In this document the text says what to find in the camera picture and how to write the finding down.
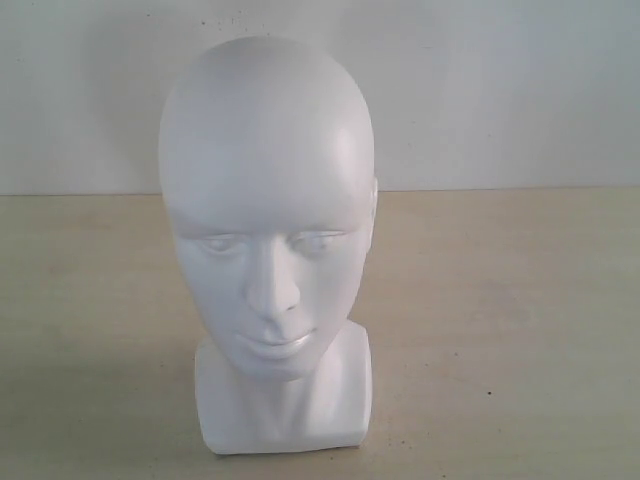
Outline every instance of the white mannequin head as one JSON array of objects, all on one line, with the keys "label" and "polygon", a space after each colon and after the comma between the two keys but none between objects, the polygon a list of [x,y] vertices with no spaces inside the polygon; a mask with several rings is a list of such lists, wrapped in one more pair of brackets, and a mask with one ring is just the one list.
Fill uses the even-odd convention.
[{"label": "white mannequin head", "polygon": [[163,197],[197,308],[240,372],[300,378],[347,321],[371,245],[373,154],[356,83],[297,42],[223,43],[176,84]]}]

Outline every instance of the table surface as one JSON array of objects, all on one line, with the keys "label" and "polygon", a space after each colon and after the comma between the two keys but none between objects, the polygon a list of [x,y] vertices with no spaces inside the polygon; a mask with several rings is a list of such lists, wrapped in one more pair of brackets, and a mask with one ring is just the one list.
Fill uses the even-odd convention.
[{"label": "table surface", "polygon": [[0,478],[640,478],[640,188],[383,193],[351,318],[364,444],[217,457],[160,197],[0,197]]}]

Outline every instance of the mannequin eye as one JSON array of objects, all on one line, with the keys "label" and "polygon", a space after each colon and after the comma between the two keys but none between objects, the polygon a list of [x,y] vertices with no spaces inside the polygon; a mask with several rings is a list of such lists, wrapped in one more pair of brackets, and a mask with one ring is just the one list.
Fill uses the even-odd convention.
[{"label": "mannequin eye", "polygon": [[229,254],[234,253],[244,243],[242,235],[226,234],[214,235],[204,239],[206,247],[214,253]]},{"label": "mannequin eye", "polygon": [[318,255],[331,250],[345,235],[344,232],[305,232],[294,236],[290,243],[303,255]]}]

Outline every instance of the white backdrop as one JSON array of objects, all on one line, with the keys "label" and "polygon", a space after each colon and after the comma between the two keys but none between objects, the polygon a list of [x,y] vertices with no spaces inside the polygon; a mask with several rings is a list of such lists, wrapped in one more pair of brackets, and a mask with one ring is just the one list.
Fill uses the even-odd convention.
[{"label": "white backdrop", "polygon": [[382,189],[640,184],[638,0],[0,0],[0,193],[157,192],[176,75],[267,33],[356,78]]}]

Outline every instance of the mannequin ear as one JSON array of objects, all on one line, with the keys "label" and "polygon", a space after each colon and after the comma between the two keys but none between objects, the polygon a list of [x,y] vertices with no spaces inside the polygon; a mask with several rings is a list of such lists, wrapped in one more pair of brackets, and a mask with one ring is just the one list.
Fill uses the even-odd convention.
[{"label": "mannequin ear", "polygon": [[378,179],[373,177],[373,189],[371,190],[371,224],[369,225],[369,247],[371,250],[373,243],[373,227],[376,221],[376,212],[378,211]]}]

